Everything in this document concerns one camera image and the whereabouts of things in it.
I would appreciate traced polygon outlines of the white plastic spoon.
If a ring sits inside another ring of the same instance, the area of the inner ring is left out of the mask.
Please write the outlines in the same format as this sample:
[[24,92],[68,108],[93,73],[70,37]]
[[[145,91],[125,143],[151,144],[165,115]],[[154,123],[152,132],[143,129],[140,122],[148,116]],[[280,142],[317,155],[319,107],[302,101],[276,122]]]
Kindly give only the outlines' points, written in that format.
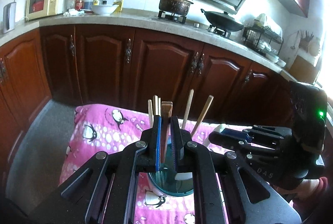
[[[221,133],[225,128],[226,128],[226,124],[219,124],[218,126],[216,126],[215,128],[214,128],[214,130],[212,131],[212,133]],[[209,134],[208,136],[207,136],[207,138],[205,138],[205,140],[203,141],[203,145],[204,146],[206,146],[206,147],[208,147],[210,144],[211,144],[211,141],[209,140],[209,136],[210,136],[211,134]]]

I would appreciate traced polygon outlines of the cream microwave oven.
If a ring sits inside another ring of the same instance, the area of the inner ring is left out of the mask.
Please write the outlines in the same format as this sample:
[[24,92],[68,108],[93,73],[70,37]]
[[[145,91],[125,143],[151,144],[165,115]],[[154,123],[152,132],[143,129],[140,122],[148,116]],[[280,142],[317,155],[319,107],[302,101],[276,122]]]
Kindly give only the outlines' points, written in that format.
[[25,16],[28,20],[63,14],[68,0],[27,0]]

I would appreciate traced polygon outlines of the white bowl teal rim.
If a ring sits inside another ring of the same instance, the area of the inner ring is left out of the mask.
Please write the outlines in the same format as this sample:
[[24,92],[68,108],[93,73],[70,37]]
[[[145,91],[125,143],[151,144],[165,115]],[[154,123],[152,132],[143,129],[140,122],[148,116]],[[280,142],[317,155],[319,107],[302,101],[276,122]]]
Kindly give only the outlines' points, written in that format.
[[165,163],[156,173],[148,173],[148,182],[152,191],[158,196],[184,197],[193,193],[193,179],[176,180],[172,157],[171,137],[168,138]]

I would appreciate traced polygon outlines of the black wok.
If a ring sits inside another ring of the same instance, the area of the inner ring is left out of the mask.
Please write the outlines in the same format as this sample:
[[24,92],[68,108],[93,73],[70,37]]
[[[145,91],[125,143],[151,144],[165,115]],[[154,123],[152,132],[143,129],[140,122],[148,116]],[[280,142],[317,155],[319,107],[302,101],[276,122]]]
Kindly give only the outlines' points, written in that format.
[[229,16],[227,12],[220,13],[214,11],[205,11],[203,9],[201,9],[201,12],[205,15],[206,19],[212,26],[224,31],[236,32],[244,28],[242,23]]

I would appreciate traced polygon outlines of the brown clay pot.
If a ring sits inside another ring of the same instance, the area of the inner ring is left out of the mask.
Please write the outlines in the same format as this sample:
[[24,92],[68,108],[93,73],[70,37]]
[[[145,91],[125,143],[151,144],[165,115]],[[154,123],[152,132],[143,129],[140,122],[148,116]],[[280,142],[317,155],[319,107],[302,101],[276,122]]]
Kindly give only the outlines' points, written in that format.
[[192,4],[194,4],[193,0],[160,0],[159,10],[174,15],[186,16]]

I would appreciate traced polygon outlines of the dish drying rack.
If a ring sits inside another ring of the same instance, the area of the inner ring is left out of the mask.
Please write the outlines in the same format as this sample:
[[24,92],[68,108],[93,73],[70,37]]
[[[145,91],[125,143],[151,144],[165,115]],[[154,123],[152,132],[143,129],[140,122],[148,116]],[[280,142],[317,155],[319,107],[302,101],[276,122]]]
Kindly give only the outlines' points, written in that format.
[[284,43],[282,28],[267,14],[259,14],[243,30],[243,43],[262,55],[279,55]]

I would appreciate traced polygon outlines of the wooden cutting board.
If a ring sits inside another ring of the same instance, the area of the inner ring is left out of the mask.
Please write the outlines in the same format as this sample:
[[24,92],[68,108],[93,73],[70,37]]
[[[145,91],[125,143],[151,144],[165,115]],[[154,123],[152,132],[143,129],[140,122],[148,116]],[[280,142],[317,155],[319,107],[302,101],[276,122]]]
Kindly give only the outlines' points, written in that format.
[[319,74],[320,67],[312,65],[303,57],[297,55],[290,69],[289,74],[300,82],[314,84]]

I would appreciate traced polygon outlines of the pink penguin tablecloth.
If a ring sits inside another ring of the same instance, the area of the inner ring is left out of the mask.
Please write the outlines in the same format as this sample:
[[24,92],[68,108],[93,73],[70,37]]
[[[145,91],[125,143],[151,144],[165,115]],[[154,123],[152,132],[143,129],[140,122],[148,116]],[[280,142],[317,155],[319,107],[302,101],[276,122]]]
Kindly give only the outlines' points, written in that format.
[[[99,151],[122,151],[150,127],[146,113],[103,104],[76,107],[59,182],[63,183]],[[194,196],[166,196],[146,173],[138,176],[134,223],[195,223]]]

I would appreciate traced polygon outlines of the silver fork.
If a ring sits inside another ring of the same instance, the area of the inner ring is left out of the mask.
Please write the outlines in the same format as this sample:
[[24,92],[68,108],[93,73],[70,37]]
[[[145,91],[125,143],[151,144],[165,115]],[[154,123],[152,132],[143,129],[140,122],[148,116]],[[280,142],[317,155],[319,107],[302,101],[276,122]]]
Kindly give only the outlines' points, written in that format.
[[172,109],[173,109],[172,101],[162,101],[162,129],[161,129],[161,143],[160,143],[161,163],[165,163],[166,159],[168,136],[169,136],[168,131],[169,131]]

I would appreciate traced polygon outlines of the white mixing bowl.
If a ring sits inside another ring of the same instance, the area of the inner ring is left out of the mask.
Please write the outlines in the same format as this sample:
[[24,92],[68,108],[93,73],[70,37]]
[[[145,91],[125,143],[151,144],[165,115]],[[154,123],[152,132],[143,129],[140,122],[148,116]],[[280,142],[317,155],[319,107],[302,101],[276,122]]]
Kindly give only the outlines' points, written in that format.
[[97,15],[110,15],[115,12],[119,6],[117,4],[107,5],[92,5],[91,10]]

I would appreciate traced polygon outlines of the dark wooden base cabinets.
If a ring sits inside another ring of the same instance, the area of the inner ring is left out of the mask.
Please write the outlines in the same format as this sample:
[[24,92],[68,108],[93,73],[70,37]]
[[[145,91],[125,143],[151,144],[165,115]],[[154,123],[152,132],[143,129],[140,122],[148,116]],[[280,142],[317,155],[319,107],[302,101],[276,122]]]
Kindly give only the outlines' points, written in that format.
[[288,82],[255,54],[160,31],[116,25],[55,25],[1,45],[1,187],[33,120],[50,99],[145,111],[153,95],[183,116],[213,122],[291,126]]

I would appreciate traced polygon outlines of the grey stone countertop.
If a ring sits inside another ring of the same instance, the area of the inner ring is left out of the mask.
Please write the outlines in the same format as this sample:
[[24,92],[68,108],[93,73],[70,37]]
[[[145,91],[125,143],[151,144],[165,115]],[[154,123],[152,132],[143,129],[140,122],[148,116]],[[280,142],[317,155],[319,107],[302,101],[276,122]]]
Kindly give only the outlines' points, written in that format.
[[220,37],[219,35],[208,32],[207,30],[203,29],[202,25],[198,28],[195,28],[189,24],[179,24],[158,19],[157,17],[139,15],[138,11],[134,11],[132,14],[120,13],[105,16],[94,14],[78,16],[58,15],[29,21],[27,23],[20,21],[14,30],[6,34],[1,33],[1,46],[31,30],[43,26],[77,24],[119,25],[179,35],[189,39],[194,39],[196,41],[208,43],[222,49],[226,49],[227,51],[241,55],[247,59],[252,60],[253,62],[267,67],[270,70],[273,70],[274,72],[280,74],[287,81],[296,81],[296,78],[291,76],[291,74],[289,74],[286,70],[275,65],[273,62],[269,61],[248,47],[232,41],[231,39]]

